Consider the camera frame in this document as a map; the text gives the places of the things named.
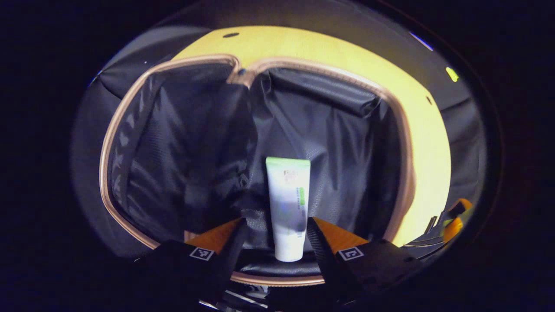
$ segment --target black fabric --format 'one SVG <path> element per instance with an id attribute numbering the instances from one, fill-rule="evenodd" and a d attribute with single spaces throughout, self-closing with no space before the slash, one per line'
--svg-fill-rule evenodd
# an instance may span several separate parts
<path id="1" fill-rule="evenodd" d="M 219 120 L 207 109 L 231 106 L 230 88 L 244 89 L 225 83 L 231 70 L 225 64 L 205 64 L 151 75 L 118 127 L 110 158 L 112 193 L 122 215 L 157 241 L 183 240 L 185 218 L 211 219 L 195 215 L 195 205 L 182 207 L 183 174 L 192 167 L 185 156 L 199 145 L 206 122 Z"/>
<path id="2" fill-rule="evenodd" d="M 134 257 L 150 249 L 112 218 L 102 203 L 98 187 L 102 142 L 119 102 L 99 80 L 89 86 L 75 116 L 78 124 L 72 134 L 70 164 L 73 188 L 90 226 L 116 255 Z"/>
<path id="3" fill-rule="evenodd" d="M 119 207 L 124 217 L 164 241 L 243 216 L 250 235 L 237 270 L 319 274 L 308 243 L 300 262 L 273 256 L 264 161 L 275 156 L 311 160 L 310 216 L 364 237 L 385 229 L 400 167 L 398 157 L 378 155 L 399 155 L 400 148 L 385 102 L 335 78 L 292 69 L 270 69 L 248 90 L 226 84 L 230 69 L 214 66 L 157 73 L 133 99 L 126 115 L 140 105 L 152 112 L 144 131 L 122 121 L 116 134 L 127 129 L 126 138 L 139 139 L 132 159 L 123 153 L 116 166 L 129 168 L 128 180 L 118 182 L 127 191 L 111 178 L 113 193 L 127 199 Z"/>
<path id="4" fill-rule="evenodd" d="M 480 114 L 475 107 L 471 108 L 476 103 L 472 100 L 471 91 L 465 87 L 463 77 L 457 83 L 452 82 L 445 71 L 445 67 L 449 64 L 437 51 L 429 51 L 412 38 L 407 29 L 392 23 L 371 9 L 345 0 L 308 2 L 287 0 L 272 4 L 244 0 L 218 3 L 202 1 L 162 21 L 145 34 L 162 28 L 168 33 L 151 37 L 141 35 L 127 48 L 122 49 L 91 84 L 76 117 L 72 140 L 75 192 L 83 213 L 92 227 L 116 255 L 140 256 L 148 248 L 136 241 L 113 220 L 100 199 L 98 190 L 100 146 L 115 107 L 131 84 L 154 64 L 169 60 L 209 29 L 241 25 L 286 26 L 328 34 L 367 48 L 412 75 L 434 97 L 444 118 L 451 144 L 452 187 L 446 208 L 459 197 L 477 199 L 485 174 L 483 160 L 486 147 L 480 125 Z M 169 35 L 171 29 L 176 30 L 173 36 Z M 385 112 L 384 116 L 385 119 L 391 118 L 391 112 Z M 380 132 L 384 133 L 384 138 L 379 138 Z M 468 138 L 467 132 L 478 134 L 473 139 L 462 140 Z M 375 140 L 392 139 L 391 136 L 387 136 L 386 130 L 374 129 L 373 136 Z M 370 185 L 372 183 L 382 185 L 377 182 L 380 180 L 378 176 L 379 174 L 373 173 L 374 178 L 370 179 Z M 392 180 L 387 180 L 385 183 L 393 184 Z M 391 198 L 392 195 L 380 194 L 383 197 L 383 204 L 387 206 L 386 198 Z M 244 201 L 252 205 L 260 205 L 263 202 L 254 193 L 242 196 L 238 204 L 244 205 Z M 250 220 L 255 220 L 259 216 L 259 210 L 255 208 L 243 213 L 251 214 Z M 370 229 L 366 227 L 369 227 L 370 223 L 366 220 L 376 220 L 379 215 L 381 218 L 388 219 L 388 213 L 390 213 L 388 210 L 381 209 L 362 211 L 357 216 L 360 221 L 355 224 L 354 231 L 359 235 L 368 233 Z M 253 227 L 261 224 L 262 222 L 251 222 Z M 372 230 L 375 233 L 380 232 L 375 225 L 372 226 Z M 267 241 L 267 237 L 261 236 L 261 241 Z"/>

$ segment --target dark background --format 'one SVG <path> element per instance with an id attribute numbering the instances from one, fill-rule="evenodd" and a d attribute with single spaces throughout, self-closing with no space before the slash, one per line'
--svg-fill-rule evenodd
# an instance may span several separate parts
<path id="1" fill-rule="evenodd" d="M 511 204 L 496 210 L 496 227 L 468 251 L 479 257 L 453 271 L 460 282 L 450 285 L 458 288 L 437 293 L 430 290 L 440 287 L 423 287 L 418 310 L 548 309 L 555 291 L 547 283 L 554 276 L 546 256 L 553 244 L 543 222 L 553 204 L 544 194 L 553 182 L 540 150 L 553 142 L 544 109 L 553 104 L 548 46 L 555 6 L 492 0 L 389 3 L 443 38 L 480 75 L 498 105 L 509 155 L 504 194 L 512 196 L 506 201 Z M 1 4 L 2 134 L 8 160 L 0 310 L 105 310 L 125 304 L 124 295 L 113 297 L 108 290 L 124 288 L 131 278 L 128 268 L 95 237 L 71 189 L 70 130 L 80 98 L 100 68 L 139 33 L 186 4 Z"/>

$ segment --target toiletry tube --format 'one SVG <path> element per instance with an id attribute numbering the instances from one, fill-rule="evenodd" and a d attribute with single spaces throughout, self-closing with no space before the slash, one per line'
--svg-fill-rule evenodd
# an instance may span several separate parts
<path id="1" fill-rule="evenodd" d="M 308 216 L 310 161 L 267 157 L 266 170 L 276 259 L 300 260 Z"/>

